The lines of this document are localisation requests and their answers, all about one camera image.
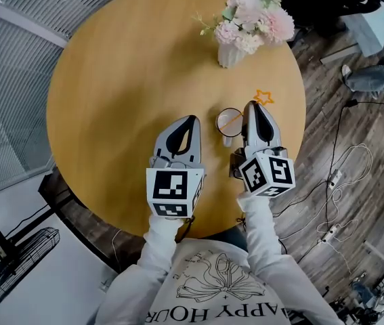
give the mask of cup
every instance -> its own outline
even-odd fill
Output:
[[[223,145],[230,147],[232,138],[240,135],[243,119],[236,108],[225,108],[216,118],[217,130],[223,135]]]

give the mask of round wooden table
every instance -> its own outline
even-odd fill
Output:
[[[148,230],[146,168],[157,136],[176,119],[200,119],[207,176],[188,237],[236,225],[241,181],[228,177],[235,137],[224,148],[215,127],[227,107],[243,110],[257,90],[282,144],[295,159],[305,126],[305,92],[287,44],[260,47],[231,69],[193,17],[220,16],[226,0],[113,0],[92,15],[62,52],[51,80],[47,130],[65,181],[104,221],[142,236]]]

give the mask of white t-shirt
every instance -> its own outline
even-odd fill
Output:
[[[286,325],[295,310],[314,325],[342,325],[294,259],[281,254],[267,199],[239,204],[249,253],[213,240],[176,244],[182,221],[151,216],[140,260],[112,282],[96,324]]]

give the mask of white cable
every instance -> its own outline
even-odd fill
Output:
[[[332,246],[330,243],[328,243],[328,242],[324,242],[324,241],[322,241],[322,243],[328,244],[329,246],[332,247],[332,249],[333,249],[336,253],[338,253],[339,255],[342,256],[342,259],[345,261],[345,264],[346,264],[346,266],[347,266],[349,276],[352,277],[351,270],[350,270],[349,265],[348,265],[348,261],[347,261],[347,259],[343,256],[343,254],[342,254],[340,251],[337,251],[336,248],[335,248],[334,246]]]
[[[294,236],[295,234],[298,234],[299,232],[302,232],[311,222],[313,222],[314,221],[314,219],[315,218],[317,218],[317,216],[319,216],[319,214],[321,213],[321,211],[323,210],[323,208],[326,206],[326,203],[332,198],[332,202],[333,202],[333,205],[335,206],[335,208],[336,208],[336,210],[337,210],[337,215],[335,216],[335,218],[333,218],[332,220],[330,220],[330,221],[325,221],[324,223],[321,223],[321,224],[318,224],[317,225],[317,228],[316,228],[316,231],[317,232],[320,232],[320,233],[323,233],[323,234],[325,234],[326,232],[321,232],[321,231],[319,231],[318,230],[318,227],[320,227],[321,225],[323,225],[323,224],[326,224],[326,223],[331,223],[331,222],[333,222],[334,220],[336,220],[337,218],[338,218],[338,216],[339,216],[339,208],[338,208],[338,206],[336,205],[336,202],[338,202],[338,201],[340,201],[340,199],[342,198],[342,188],[344,188],[345,186],[351,186],[351,185],[353,185],[353,184],[355,184],[355,183],[358,183],[359,181],[362,181],[365,177],[367,177],[368,175],[369,175],[369,173],[370,173],[370,170],[372,169],[372,162],[373,162],[373,155],[372,155],[372,152],[370,151],[370,149],[365,145],[365,144],[358,144],[357,146],[351,146],[351,147],[349,147],[349,148],[347,148],[345,151],[344,151],[344,153],[342,153],[342,155],[339,157],[339,159],[338,160],[336,160],[334,163],[333,163],[333,165],[332,165],[332,167],[334,166],[334,165],[336,165],[346,154],[347,154],[347,156],[345,157],[345,159],[343,160],[343,162],[339,165],[339,167],[342,167],[342,165],[344,165],[345,164],[345,161],[347,161],[347,159],[348,159],[348,157],[349,157],[349,155],[351,154],[351,152],[353,151],[353,150],[355,150],[356,148],[364,148],[364,149],[366,149],[366,151],[368,152],[368,155],[370,156],[370,160],[368,160],[367,162],[366,162],[366,166],[365,166],[365,168],[364,168],[364,170],[363,170],[363,172],[362,172],[362,174],[357,178],[357,179],[355,179],[354,181],[349,181],[349,182],[345,182],[345,183],[342,183],[340,186],[338,186],[338,187],[336,187],[333,191],[332,191],[332,193],[331,193],[331,195],[326,199],[326,201],[324,202],[324,204],[321,206],[321,208],[320,208],[320,210],[314,215],[314,217],[303,227],[303,228],[301,228],[300,230],[297,230],[296,232],[293,232],[291,235],[289,235],[289,236],[287,236],[287,237],[284,237],[284,238],[279,238],[280,240],[286,240],[286,239],[288,239],[288,238],[290,238],[290,237],[292,237],[292,236]],[[335,193],[336,192],[339,192],[339,198],[338,199],[335,199],[334,198],[334,195],[335,195]],[[345,226],[347,226],[349,223],[351,223],[351,222],[353,222],[353,221],[356,221],[357,219],[353,219],[353,220],[350,220],[350,221],[348,221],[342,228],[344,228]]]
[[[117,257],[117,255],[116,255],[116,249],[115,249],[115,245],[113,244],[113,241],[114,241],[114,239],[118,236],[118,234],[121,232],[122,230],[121,229],[119,229],[117,232],[116,232],[116,234],[113,236],[113,238],[112,238],[112,241],[111,241],[111,243],[112,243],[112,248],[113,248],[113,253],[115,254],[115,259],[116,259],[116,262],[118,263],[118,266],[119,266],[119,268],[120,268],[120,272],[121,272],[121,264],[119,263],[119,260],[118,260],[118,257]]]

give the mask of power strip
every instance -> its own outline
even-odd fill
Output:
[[[328,187],[333,190],[333,188],[338,184],[341,177],[342,172],[340,172],[340,170],[338,169],[334,170],[332,175],[330,176],[330,179],[328,180]]]
[[[322,240],[318,240],[318,244],[326,243],[326,242],[330,241],[333,238],[333,236],[336,234],[337,230],[338,230],[337,227],[335,225],[332,225],[330,230],[327,231],[326,236]]]

